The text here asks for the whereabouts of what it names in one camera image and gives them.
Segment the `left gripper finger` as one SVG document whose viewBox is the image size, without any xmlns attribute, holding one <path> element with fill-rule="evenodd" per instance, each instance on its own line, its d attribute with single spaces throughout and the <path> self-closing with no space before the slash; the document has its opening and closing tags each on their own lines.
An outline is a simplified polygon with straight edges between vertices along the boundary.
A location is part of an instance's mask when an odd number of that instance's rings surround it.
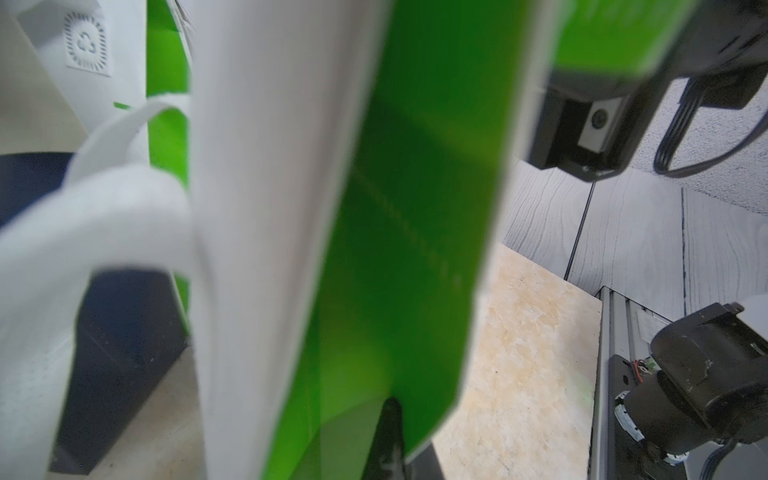
<svg viewBox="0 0 768 480">
<path fill-rule="evenodd" d="M 413 460 L 406 461 L 402 407 L 394 397 L 388 398 L 382 406 L 362 479 L 445 479 L 432 444 Z"/>
</svg>

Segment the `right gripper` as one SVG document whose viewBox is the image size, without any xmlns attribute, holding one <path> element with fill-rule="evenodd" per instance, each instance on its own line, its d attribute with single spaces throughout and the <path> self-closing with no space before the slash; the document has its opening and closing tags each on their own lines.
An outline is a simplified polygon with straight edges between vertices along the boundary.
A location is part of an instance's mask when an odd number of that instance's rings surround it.
<svg viewBox="0 0 768 480">
<path fill-rule="evenodd" d="M 654 156 L 654 171 L 685 178 L 675 154 L 699 109 L 740 110 L 767 76 L 763 1 L 568 1 L 527 154 L 534 167 L 597 182 L 625 171 L 668 87 L 686 80 Z"/>
</svg>

